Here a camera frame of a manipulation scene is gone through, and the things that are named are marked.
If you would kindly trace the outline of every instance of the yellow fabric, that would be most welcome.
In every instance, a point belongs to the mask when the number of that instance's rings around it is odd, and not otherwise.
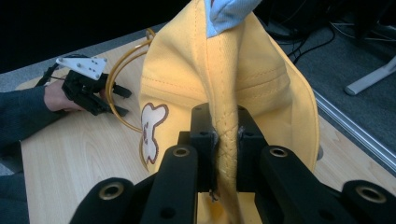
[[[250,112],[270,145],[290,148],[313,171],[319,138],[315,97],[253,13],[206,38],[204,1],[192,0],[156,34],[144,62],[142,154],[151,173],[178,133],[190,129],[191,109],[207,102],[219,135],[219,201],[200,194],[198,223],[260,223],[252,194],[236,192],[237,106]]]

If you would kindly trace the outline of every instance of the embroidered patch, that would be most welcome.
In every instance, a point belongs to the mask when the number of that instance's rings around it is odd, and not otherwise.
[[[168,106],[155,107],[148,103],[142,110],[143,158],[146,163],[155,163],[158,156],[158,144],[155,139],[155,129],[168,117]]]

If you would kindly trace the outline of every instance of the tabletop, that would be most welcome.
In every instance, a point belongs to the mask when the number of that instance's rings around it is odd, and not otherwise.
[[[127,50],[143,40],[97,55],[107,58],[104,72],[108,73]],[[116,79],[118,85],[133,92],[130,98],[115,95],[114,100],[116,105],[130,110],[125,119],[135,126],[140,126],[137,94],[143,61],[144,56],[132,61]],[[67,70],[61,69],[54,75],[66,74]],[[33,87],[37,81],[24,83],[19,89]],[[340,190],[348,180],[364,179],[396,194],[394,176],[325,119],[319,118],[319,122],[324,156],[317,162],[314,174],[322,183]],[[91,188],[104,179],[122,177],[136,184],[149,176],[138,152],[140,136],[110,113],[93,116],[88,112],[77,112],[22,141],[31,223],[68,223]]]

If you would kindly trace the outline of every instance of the gray jacket sleeve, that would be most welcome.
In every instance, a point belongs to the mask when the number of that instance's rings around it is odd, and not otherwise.
[[[0,150],[26,139],[66,114],[47,109],[44,88],[0,92]]]

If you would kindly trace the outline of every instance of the person's hand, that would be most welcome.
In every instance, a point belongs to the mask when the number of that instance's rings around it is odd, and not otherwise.
[[[62,90],[62,85],[64,80],[56,80],[55,82],[49,84],[45,89],[44,103],[50,111],[77,111],[85,110],[79,105],[76,105],[73,101],[67,99],[64,91]]]

